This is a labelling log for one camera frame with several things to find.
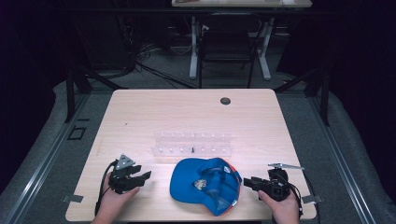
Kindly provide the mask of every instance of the wooden tabletop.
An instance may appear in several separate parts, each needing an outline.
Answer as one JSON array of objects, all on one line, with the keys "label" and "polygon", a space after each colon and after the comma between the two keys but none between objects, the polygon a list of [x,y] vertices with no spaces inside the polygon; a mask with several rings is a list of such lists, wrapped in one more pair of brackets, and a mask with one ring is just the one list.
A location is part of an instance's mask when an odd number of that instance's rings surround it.
[{"label": "wooden tabletop", "polygon": [[310,0],[172,0],[173,7],[311,7]]},{"label": "wooden tabletop", "polygon": [[[224,105],[221,98],[228,98]],[[214,217],[203,205],[180,203],[169,193],[171,175],[183,156],[154,156],[156,133],[227,133],[231,156],[223,159],[242,177],[268,179],[268,163],[299,166],[288,128],[272,90],[122,90],[115,91],[94,140],[75,191],[81,203],[70,203],[69,221],[89,221],[107,166],[125,154],[151,178],[119,216],[128,221],[262,220],[270,209],[256,191],[241,187],[239,201],[228,213]],[[303,173],[287,170],[290,183],[309,195]],[[304,204],[302,218],[315,217]]]}]

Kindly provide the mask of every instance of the chair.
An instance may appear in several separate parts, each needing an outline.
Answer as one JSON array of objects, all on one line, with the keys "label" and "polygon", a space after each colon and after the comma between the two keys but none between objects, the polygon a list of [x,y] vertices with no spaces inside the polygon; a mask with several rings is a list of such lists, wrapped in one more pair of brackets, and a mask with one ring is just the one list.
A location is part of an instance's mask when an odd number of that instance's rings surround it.
[{"label": "chair", "polygon": [[203,63],[250,63],[247,87],[253,72],[259,37],[264,27],[261,18],[252,13],[213,13],[199,25],[199,88],[202,88]]}]

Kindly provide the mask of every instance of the white desk leg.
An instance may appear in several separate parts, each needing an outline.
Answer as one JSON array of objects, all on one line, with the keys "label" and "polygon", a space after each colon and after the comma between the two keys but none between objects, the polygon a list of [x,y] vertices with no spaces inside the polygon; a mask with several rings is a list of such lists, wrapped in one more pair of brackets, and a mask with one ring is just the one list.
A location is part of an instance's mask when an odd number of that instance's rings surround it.
[{"label": "white desk leg", "polygon": [[198,55],[197,55],[197,34],[196,34],[196,22],[195,17],[191,20],[191,63],[190,63],[190,79],[197,78],[197,65],[198,65]]},{"label": "white desk leg", "polygon": [[262,67],[262,75],[264,76],[264,80],[271,80],[271,74],[268,68],[267,60],[265,59],[265,53],[267,52],[268,49],[268,43],[270,41],[273,28],[274,28],[274,19],[271,19],[265,23],[263,30],[264,41],[262,43],[262,48],[258,50],[260,66]]}]

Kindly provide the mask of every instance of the chair backrest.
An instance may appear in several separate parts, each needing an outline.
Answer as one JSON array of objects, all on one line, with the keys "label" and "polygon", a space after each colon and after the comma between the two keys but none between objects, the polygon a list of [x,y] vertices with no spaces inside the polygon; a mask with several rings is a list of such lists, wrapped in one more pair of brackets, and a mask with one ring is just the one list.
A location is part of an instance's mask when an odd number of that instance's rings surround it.
[{"label": "chair backrest", "polygon": [[201,21],[202,32],[260,33],[263,23],[259,15],[253,13],[213,13]]}]

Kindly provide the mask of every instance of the blue cap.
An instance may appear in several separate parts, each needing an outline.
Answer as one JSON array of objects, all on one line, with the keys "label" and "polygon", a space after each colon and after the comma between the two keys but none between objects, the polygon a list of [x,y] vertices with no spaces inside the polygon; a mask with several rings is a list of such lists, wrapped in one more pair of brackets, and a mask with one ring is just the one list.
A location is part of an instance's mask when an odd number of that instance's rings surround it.
[{"label": "blue cap", "polygon": [[238,172],[222,158],[188,158],[175,167],[170,193],[183,203],[202,203],[217,217],[237,203],[241,182]]}]

